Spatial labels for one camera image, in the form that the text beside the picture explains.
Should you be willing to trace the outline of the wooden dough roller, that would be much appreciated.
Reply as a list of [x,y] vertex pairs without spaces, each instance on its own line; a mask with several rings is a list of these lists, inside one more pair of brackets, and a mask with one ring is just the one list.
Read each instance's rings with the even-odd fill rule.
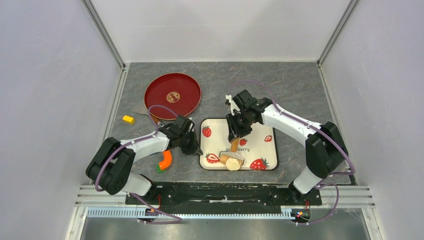
[[226,163],[226,161],[229,158],[234,158],[234,159],[238,159],[241,161],[241,166],[243,165],[245,159],[237,153],[238,147],[239,147],[239,141],[240,138],[236,138],[233,142],[231,142],[231,146],[229,148],[229,150],[227,151],[221,151],[219,153],[219,162],[224,164]]

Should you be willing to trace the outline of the white strawberry enamel tray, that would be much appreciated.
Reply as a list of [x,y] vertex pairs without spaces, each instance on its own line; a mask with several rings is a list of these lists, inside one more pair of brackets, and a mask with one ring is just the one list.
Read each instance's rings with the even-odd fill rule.
[[[209,171],[228,171],[220,163],[220,152],[229,151],[229,128],[224,118],[206,118],[201,123],[200,148],[203,155],[199,157],[200,166]],[[237,153],[244,158],[244,163],[237,171],[272,171],[279,164],[275,131],[272,127],[259,123],[252,125],[252,132],[239,139]]]

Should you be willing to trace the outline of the small dough ball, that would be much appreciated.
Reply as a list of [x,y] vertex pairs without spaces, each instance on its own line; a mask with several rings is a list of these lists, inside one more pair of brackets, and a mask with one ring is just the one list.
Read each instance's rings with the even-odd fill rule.
[[225,162],[225,166],[229,171],[238,171],[241,168],[242,162],[236,158],[229,158]]

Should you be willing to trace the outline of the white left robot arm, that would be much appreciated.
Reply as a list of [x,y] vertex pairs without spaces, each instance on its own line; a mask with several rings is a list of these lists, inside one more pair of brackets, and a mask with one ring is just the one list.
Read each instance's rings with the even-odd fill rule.
[[153,203],[157,191],[147,177],[133,174],[133,164],[150,155],[179,148],[184,155],[201,156],[194,122],[182,115],[150,134],[129,140],[109,137],[86,168],[86,176],[98,192],[136,194],[145,204]]

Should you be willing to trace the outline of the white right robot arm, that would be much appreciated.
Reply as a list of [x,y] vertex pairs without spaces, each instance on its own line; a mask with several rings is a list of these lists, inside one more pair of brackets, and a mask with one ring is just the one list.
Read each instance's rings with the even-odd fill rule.
[[309,192],[330,176],[349,155],[338,127],[328,121],[325,124],[306,120],[274,103],[269,98],[255,98],[246,89],[235,96],[226,95],[230,107],[226,115],[228,141],[249,135],[253,124],[274,128],[293,138],[305,148],[306,167],[290,183],[289,199],[302,204]]

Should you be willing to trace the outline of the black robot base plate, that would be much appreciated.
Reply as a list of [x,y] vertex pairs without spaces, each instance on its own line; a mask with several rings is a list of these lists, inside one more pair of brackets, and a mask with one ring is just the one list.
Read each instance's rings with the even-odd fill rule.
[[152,181],[144,196],[127,193],[125,203],[146,201],[168,214],[276,214],[281,207],[322,205],[321,193],[313,188],[299,196],[288,183]]

